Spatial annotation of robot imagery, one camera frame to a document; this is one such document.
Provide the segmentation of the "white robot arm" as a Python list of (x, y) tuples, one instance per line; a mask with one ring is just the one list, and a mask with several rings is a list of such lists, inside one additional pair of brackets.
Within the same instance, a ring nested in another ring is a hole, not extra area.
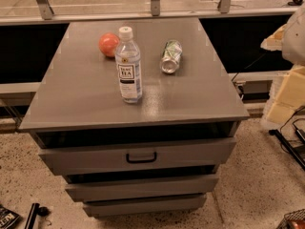
[(305, 106), (305, 6), (299, 7), (260, 47), (281, 51), (282, 57), (293, 64), (287, 73), (273, 80), (263, 111), (262, 126), (277, 129)]

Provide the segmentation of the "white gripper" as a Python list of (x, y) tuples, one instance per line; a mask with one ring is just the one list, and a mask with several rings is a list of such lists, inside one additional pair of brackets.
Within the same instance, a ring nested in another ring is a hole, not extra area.
[(266, 51), (281, 51), (284, 59), (296, 65), (305, 65), (305, 7), (300, 7), (260, 47)]

